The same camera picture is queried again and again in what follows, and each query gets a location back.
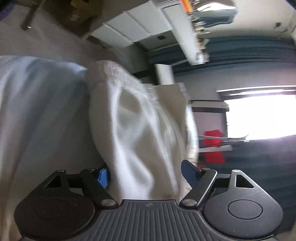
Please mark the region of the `red cloth on rack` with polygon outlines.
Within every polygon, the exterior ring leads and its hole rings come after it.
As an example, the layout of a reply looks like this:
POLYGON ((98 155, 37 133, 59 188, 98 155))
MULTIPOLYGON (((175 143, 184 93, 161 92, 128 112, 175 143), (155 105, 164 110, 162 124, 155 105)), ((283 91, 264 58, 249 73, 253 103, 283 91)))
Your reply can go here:
MULTIPOLYGON (((210 137, 223 137, 222 132, 219 130, 211 130, 205 131, 205 136, 210 137)), ((205 147, 218 147, 222 141, 216 139, 204 139, 203 140, 205 147)), ((205 161, 210 164, 224 164, 225 159, 222 155, 222 152, 206 152, 205 154, 205 161)))

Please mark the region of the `metal drying rack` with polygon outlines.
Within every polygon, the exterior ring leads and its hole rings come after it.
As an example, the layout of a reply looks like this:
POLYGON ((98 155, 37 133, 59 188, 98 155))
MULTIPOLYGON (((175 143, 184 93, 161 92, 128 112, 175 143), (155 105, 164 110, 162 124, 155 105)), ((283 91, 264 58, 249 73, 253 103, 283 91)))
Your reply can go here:
POLYGON ((233 145, 236 145, 238 143, 245 143, 248 142, 246 139, 247 136, 240 137, 240 138, 229 138, 229 137, 210 137, 205 135, 198 135, 198 138, 201 139, 216 139, 221 140, 222 143, 218 147, 199 147, 200 153, 206 153, 206 152, 226 152, 226 151, 232 151, 233 145))

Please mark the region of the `teal curtain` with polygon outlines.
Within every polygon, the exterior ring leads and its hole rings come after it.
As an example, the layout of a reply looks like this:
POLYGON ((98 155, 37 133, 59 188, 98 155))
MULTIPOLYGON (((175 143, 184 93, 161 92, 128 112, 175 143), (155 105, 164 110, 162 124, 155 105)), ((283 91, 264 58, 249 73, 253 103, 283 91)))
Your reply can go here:
POLYGON ((175 80, 184 83, 192 100, 223 100, 225 114, 196 114, 200 134, 218 130, 247 141, 231 151, 202 154, 204 167, 227 173, 240 169, 283 208, 280 232, 295 223, 295 43, 271 37, 218 37, 206 47, 209 61, 192 66, 179 46, 151 51, 151 64, 172 66, 175 80))

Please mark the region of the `items on desk top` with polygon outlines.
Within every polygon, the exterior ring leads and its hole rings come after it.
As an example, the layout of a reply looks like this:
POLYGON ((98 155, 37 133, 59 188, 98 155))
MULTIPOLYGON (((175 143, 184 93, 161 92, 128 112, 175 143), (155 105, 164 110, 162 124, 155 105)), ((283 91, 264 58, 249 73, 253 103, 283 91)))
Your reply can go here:
POLYGON ((207 29, 205 28, 205 21, 201 20, 201 18, 198 16, 198 8, 202 6, 202 1, 181 0, 181 5, 194 28, 195 40, 199 49, 199 52, 197 53, 198 64, 204 64, 209 61, 209 54, 206 51, 206 45, 209 40, 207 38, 201 38, 203 34, 208 33, 207 29))

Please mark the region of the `white dressing desk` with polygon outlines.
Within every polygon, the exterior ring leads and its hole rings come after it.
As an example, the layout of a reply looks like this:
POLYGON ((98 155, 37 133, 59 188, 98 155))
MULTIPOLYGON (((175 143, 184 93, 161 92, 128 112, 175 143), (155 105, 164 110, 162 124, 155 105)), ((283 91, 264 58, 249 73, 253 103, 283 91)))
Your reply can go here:
POLYGON ((126 48, 168 31, 190 65, 207 62, 181 1, 104 1, 90 35, 111 47, 126 48))

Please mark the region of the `cardboard box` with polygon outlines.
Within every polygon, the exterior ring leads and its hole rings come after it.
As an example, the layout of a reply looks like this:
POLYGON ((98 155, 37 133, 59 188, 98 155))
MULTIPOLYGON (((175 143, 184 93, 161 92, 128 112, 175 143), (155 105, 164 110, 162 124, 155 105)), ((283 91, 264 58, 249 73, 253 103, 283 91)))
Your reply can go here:
POLYGON ((80 26, 89 19, 101 14, 102 0, 58 1, 57 20, 66 26, 80 26))

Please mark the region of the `black frame side table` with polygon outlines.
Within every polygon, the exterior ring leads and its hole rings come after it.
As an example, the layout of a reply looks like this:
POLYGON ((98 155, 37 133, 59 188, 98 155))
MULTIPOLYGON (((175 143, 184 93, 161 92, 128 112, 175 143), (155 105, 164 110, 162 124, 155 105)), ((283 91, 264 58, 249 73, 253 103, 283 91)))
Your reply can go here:
POLYGON ((223 137, 227 137, 226 113, 229 111, 229 106, 226 102, 222 100, 193 100, 191 107, 198 134, 219 130, 223 137))

